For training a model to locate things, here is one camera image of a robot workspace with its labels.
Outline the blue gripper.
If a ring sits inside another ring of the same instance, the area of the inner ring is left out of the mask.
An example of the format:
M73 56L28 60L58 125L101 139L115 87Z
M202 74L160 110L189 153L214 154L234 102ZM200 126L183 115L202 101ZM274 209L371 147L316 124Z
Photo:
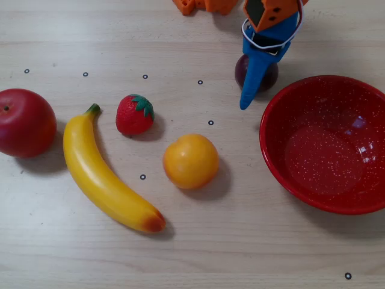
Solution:
M279 75L277 63L288 50L297 29L297 13L257 33L245 20L242 24L243 56L239 58L239 106L249 107L255 96L269 90Z

